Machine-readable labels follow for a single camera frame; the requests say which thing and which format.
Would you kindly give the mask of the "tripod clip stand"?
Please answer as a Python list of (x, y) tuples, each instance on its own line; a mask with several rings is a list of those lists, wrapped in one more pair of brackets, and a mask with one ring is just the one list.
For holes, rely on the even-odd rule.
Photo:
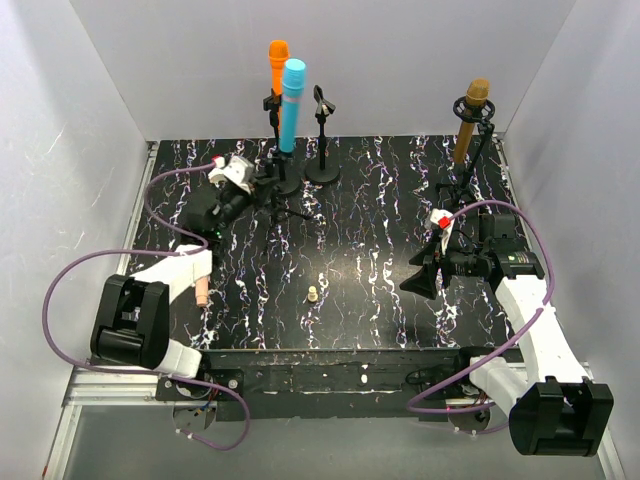
[(276, 177), (277, 170), (272, 162), (272, 155), (265, 161), (264, 167), (254, 176), (254, 181), (260, 179), (271, 179), (273, 181), (273, 189), (271, 191), (270, 198), (267, 200), (267, 203), (261, 207), (264, 208), (270, 216), (270, 226), (274, 227), (277, 223), (291, 216), (299, 217), (304, 221), (309, 221), (311, 219), (310, 215), (295, 211), (285, 205), (285, 200), (287, 198), (281, 195), (279, 180)]

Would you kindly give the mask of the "round-base mic stand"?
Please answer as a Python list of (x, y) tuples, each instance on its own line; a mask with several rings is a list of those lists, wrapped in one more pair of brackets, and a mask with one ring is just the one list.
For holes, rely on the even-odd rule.
[(317, 138), (317, 155), (307, 162), (305, 167), (306, 179), (313, 185), (324, 186), (336, 182), (340, 177), (340, 166), (337, 163), (327, 163), (327, 137), (325, 134), (325, 124), (327, 118), (335, 112), (335, 105), (326, 100), (322, 88), (315, 85), (313, 96), (317, 103), (315, 118), (319, 126)]
[(263, 110), (269, 113), (269, 122), (274, 132), (275, 151), (272, 155), (272, 162), (277, 170), (276, 177), (279, 180), (280, 192), (283, 197), (289, 198), (300, 190), (301, 178), (289, 165), (289, 161), (293, 159), (293, 156), (280, 152), (280, 107), (281, 96), (274, 89), (271, 89), (270, 95), (263, 99)]

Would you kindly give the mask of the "pink microphone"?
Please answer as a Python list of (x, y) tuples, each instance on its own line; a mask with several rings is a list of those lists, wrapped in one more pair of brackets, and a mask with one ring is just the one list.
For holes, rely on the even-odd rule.
[(195, 282), (195, 301), (196, 305), (200, 308), (204, 308), (209, 302), (209, 279), (203, 277)]

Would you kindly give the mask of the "blue microphone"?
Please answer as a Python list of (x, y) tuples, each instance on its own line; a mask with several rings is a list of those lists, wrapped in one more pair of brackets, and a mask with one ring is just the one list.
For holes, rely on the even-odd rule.
[(297, 58), (285, 62), (282, 76), (279, 150), (291, 154), (294, 150), (300, 101), (306, 87), (306, 63)]

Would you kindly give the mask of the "orange microphone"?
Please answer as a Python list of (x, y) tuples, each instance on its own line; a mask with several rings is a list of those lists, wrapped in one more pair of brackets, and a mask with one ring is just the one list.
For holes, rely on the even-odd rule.
[(268, 58), (271, 66), (271, 87), (276, 97), (282, 93), (282, 76), (286, 61), (290, 58), (285, 40), (273, 40), (269, 45)]

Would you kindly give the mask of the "gold microphone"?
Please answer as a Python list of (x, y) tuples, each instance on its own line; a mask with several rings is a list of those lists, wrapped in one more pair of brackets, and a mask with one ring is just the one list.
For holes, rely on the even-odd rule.
[(490, 91), (490, 82), (483, 77), (474, 79), (462, 101), (462, 111), (460, 129), (457, 135), (457, 142), (454, 150), (453, 160), (456, 165), (463, 165), (468, 151), (471, 137), (473, 135), (475, 121), (482, 113)]

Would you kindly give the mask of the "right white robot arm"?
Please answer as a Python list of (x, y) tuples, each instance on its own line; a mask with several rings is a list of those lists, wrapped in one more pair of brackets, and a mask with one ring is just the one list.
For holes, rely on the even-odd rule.
[(419, 401), (457, 382), (488, 396), (508, 418), (515, 449), (522, 455), (591, 457), (597, 453), (614, 398), (608, 385), (593, 382), (568, 345), (550, 304), (555, 278), (547, 260), (527, 251), (509, 214), (480, 218), (480, 246), (471, 251), (449, 244), (454, 218), (446, 210), (430, 217), (435, 232), (411, 259), (419, 272), (401, 289), (435, 298), (452, 277), (486, 281), (515, 334), (494, 351), (470, 349), (462, 368), (416, 395), (408, 411), (435, 414)]

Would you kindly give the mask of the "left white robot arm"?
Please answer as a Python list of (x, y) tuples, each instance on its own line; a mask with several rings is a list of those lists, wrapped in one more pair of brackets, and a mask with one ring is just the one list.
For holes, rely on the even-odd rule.
[(171, 303), (212, 273), (222, 255), (223, 233), (251, 206), (263, 206), (272, 197), (274, 179), (253, 180), (244, 191), (228, 181), (196, 192), (180, 217), (176, 254), (126, 277), (110, 276), (102, 291), (90, 340), (91, 353), (117, 364), (194, 378), (202, 354), (170, 338)]

